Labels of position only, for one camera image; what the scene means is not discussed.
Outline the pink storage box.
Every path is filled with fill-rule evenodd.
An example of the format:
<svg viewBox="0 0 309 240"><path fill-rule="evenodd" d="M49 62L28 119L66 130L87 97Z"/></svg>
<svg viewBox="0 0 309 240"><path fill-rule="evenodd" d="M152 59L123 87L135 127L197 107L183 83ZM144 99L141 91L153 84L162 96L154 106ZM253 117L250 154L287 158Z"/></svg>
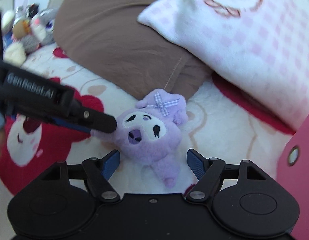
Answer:
<svg viewBox="0 0 309 240"><path fill-rule="evenodd" d="M285 146L278 161L276 179L300 206L292 235L309 240L309 115Z"/></svg>

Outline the pink checkered pillow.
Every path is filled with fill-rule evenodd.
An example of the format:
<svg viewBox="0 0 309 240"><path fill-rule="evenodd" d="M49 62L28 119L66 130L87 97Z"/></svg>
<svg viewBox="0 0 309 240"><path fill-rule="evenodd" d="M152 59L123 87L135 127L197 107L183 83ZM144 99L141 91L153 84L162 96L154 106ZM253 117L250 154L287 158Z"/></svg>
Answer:
<svg viewBox="0 0 309 240"><path fill-rule="evenodd" d="M293 129L309 114L309 0L157 0L138 22Z"/></svg>

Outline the grey bunny plush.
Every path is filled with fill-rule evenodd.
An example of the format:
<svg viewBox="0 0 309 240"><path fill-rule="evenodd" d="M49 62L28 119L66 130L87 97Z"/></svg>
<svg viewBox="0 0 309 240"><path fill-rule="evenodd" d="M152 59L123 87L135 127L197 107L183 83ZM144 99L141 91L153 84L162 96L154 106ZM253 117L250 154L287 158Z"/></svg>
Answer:
<svg viewBox="0 0 309 240"><path fill-rule="evenodd" d="M21 38L23 49L27 55L40 47L55 42L53 31L58 10L58 8L44 9L29 21L27 34Z"/></svg>

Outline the brown pillow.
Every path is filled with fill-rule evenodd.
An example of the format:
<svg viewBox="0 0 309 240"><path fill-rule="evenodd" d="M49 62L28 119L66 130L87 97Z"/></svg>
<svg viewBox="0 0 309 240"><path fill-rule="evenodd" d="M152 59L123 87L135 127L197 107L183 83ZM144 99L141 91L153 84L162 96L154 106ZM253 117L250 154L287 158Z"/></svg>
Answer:
<svg viewBox="0 0 309 240"><path fill-rule="evenodd" d="M71 60L136 99L156 88L188 99L211 69L137 22L154 1L64 0L55 19L54 39Z"/></svg>

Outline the purple plush toy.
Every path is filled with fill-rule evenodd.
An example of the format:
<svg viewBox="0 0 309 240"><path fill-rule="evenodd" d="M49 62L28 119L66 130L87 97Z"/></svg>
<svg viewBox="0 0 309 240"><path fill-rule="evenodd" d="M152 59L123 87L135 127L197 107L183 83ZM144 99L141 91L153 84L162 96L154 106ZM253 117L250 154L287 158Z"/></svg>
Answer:
<svg viewBox="0 0 309 240"><path fill-rule="evenodd" d="M125 157L150 166L172 188L180 171L175 156L182 140L180 126L187 121L184 96L155 89L118 116L114 132L92 130L91 136L115 144Z"/></svg>

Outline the white bear print blanket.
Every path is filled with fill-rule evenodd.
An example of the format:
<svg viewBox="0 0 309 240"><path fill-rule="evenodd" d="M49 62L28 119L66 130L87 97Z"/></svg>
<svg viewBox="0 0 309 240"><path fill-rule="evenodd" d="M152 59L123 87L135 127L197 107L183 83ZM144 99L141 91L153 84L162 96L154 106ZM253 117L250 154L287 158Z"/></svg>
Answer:
<svg viewBox="0 0 309 240"><path fill-rule="evenodd" d="M292 134L233 103L205 81L163 116L67 59L35 53L31 68L0 59L0 212L11 198L57 161L79 164L120 152L111 178L125 193L185 193L197 182L186 163L191 148L238 164L251 159L272 178Z"/></svg>

